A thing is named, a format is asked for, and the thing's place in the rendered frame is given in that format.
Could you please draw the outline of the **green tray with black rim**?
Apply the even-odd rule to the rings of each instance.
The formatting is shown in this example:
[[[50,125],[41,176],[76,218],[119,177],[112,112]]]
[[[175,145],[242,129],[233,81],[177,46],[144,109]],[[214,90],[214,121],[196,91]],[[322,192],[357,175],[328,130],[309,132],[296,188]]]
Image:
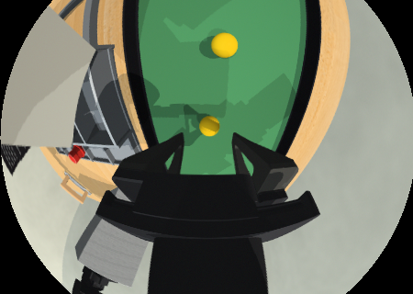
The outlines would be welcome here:
[[[319,0],[124,0],[128,82],[148,145],[184,133],[185,175],[232,175],[232,136],[287,155],[312,94]],[[229,33],[228,58],[211,48]],[[200,120],[215,117],[206,136]]]

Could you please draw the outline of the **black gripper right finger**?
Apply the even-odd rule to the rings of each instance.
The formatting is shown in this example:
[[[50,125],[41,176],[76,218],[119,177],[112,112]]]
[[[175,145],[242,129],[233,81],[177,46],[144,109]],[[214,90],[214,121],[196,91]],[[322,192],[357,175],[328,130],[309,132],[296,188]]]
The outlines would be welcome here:
[[[233,132],[232,151],[236,174],[251,175],[242,153],[253,165],[251,175],[257,195],[286,189],[298,173],[295,161]]]

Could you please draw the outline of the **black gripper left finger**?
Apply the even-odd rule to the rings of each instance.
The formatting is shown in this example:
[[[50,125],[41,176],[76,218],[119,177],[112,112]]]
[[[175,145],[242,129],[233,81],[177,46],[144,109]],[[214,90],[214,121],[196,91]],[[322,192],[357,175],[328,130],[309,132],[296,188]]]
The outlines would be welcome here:
[[[179,148],[178,148],[179,147]],[[166,174],[180,174],[184,154],[184,134],[154,145],[122,160],[118,168],[137,169],[151,173],[162,173],[162,167],[173,155],[173,160]]]

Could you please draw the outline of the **red plug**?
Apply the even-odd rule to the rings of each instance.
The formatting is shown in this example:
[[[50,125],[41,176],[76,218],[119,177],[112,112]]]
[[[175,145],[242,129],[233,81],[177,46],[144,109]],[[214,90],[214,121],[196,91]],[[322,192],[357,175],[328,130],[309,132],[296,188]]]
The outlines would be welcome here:
[[[84,157],[85,151],[82,146],[74,145],[73,149],[68,153],[69,158],[77,164]]]

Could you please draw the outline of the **yellow ball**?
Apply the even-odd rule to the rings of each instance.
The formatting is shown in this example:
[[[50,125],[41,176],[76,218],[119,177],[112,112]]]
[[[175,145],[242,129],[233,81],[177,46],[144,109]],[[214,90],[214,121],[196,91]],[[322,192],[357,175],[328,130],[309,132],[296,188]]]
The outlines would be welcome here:
[[[211,48],[218,57],[228,58],[237,51],[238,42],[229,33],[219,33],[212,39]]]
[[[215,117],[204,117],[199,124],[199,129],[206,136],[214,136],[219,131],[219,122]]]

